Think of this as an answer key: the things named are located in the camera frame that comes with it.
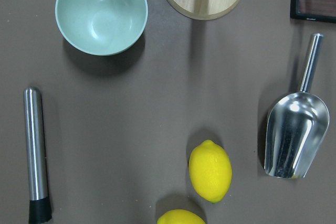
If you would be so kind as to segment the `metal ice scoop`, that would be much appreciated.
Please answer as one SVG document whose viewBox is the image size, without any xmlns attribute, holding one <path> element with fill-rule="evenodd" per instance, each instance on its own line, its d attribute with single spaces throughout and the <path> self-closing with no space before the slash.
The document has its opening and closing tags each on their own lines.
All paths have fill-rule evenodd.
<svg viewBox="0 0 336 224">
<path fill-rule="evenodd" d="M 299 90 L 281 98 L 268 114 L 265 173 L 278 178 L 304 178 L 325 138 L 329 110 L 310 93 L 324 35 L 310 37 Z"/>
</svg>

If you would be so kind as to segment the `mint green bowl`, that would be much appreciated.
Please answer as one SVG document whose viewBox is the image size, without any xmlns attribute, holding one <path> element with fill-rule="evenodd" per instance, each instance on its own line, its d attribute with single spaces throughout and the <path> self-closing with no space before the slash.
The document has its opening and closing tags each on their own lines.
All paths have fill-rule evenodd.
<svg viewBox="0 0 336 224">
<path fill-rule="evenodd" d="M 76 49 L 96 56 L 119 54 L 135 44 L 148 20 L 147 0 L 56 0 L 55 19 Z"/>
</svg>

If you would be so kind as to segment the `upper yellow lemon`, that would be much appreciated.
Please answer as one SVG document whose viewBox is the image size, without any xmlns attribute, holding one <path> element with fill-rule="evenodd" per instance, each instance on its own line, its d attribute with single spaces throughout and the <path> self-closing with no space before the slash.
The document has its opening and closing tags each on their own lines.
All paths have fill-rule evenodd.
<svg viewBox="0 0 336 224">
<path fill-rule="evenodd" d="M 188 171 L 195 191 L 211 203 L 221 201 L 230 188 L 233 170 L 229 156 L 211 140 L 192 150 Z"/>
</svg>

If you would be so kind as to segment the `lower yellow lemon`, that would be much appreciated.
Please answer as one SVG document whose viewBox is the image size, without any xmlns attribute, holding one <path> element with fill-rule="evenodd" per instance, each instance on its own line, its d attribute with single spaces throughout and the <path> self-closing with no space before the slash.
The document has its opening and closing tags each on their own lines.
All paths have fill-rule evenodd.
<svg viewBox="0 0 336 224">
<path fill-rule="evenodd" d="M 205 221 L 188 210 L 174 209 L 164 213 L 157 224 L 205 224 Z"/>
</svg>

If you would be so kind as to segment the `yellow lemon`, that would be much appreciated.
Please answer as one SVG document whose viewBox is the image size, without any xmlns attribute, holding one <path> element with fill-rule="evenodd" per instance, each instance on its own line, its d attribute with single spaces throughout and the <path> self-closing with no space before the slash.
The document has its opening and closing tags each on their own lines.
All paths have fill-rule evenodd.
<svg viewBox="0 0 336 224">
<path fill-rule="evenodd" d="M 174 209 L 164 213 L 157 224 L 205 224 L 205 221 L 188 210 Z"/>
<path fill-rule="evenodd" d="M 221 201 L 230 188 L 233 170 L 229 156 L 211 140 L 192 150 L 188 171 L 195 191 L 211 203 Z"/>
</svg>

